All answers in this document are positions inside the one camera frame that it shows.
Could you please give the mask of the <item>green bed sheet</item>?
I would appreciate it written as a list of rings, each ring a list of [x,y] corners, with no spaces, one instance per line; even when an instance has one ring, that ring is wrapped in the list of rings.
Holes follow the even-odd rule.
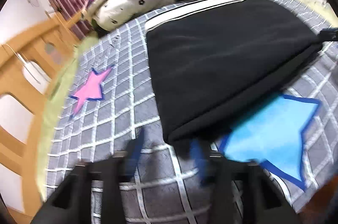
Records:
[[[138,183],[124,186],[125,191],[179,186],[195,178],[195,170],[176,159],[161,139],[142,32],[145,21],[152,16],[154,12],[140,16],[103,38],[88,35],[58,74],[41,127],[37,185],[43,199],[75,160],[82,156],[93,159],[106,155],[107,150],[118,150],[137,125],[145,125],[149,131],[145,157],[162,160],[164,170],[154,178],[142,176]],[[106,67],[115,60],[119,61],[116,73],[120,79],[110,78],[104,84],[106,100],[87,103],[80,116],[69,121],[74,104],[69,93],[85,81],[91,67]],[[337,44],[325,43],[319,59],[286,93],[321,101],[319,112],[305,133],[302,170],[306,190],[286,179],[276,179],[290,203],[299,209],[324,185],[337,161]]]

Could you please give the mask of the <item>grey checked star blanket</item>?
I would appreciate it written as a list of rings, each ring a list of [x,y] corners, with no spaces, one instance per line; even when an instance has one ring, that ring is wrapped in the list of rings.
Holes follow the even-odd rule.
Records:
[[[337,19],[301,0],[150,11],[84,52],[45,223],[337,222]]]

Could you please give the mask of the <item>wooden bed frame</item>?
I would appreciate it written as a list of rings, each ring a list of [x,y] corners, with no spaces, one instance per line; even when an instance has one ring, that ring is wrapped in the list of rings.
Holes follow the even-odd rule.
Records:
[[[11,223],[31,223],[44,201],[37,185],[43,113],[58,74],[74,57],[78,43],[61,15],[33,26],[22,36],[26,43],[13,38],[7,47],[1,48],[1,96],[13,98],[20,105],[17,115],[27,116],[21,129],[1,126],[1,205],[6,212],[3,221]],[[111,78],[120,79],[116,73],[119,61],[112,64]],[[82,156],[72,163],[67,173],[81,159],[101,160],[111,152],[122,150],[140,126],[146,129],[142,164],[136,171],[136,178],[121,187],[127,222],[206,223],[209,212],[207,197],[198,194],[196,177],[190,182],[181,182],[179,186],[138,187],[134,192],[124,190],[124,186],[138,183],[142,176],[154,178],[164,170],[162,160],[144,155],[149,137],[145,125],[137,125],[118,150],[107,150],[106,155],[93,159]]]

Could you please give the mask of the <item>black striped sweatpants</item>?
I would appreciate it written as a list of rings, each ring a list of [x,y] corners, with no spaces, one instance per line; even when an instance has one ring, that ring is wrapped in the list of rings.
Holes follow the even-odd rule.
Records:
[[[152,17],[144,29],[169,145],[226,133],[323,46],[298,17],[271,0],[198,0]]]

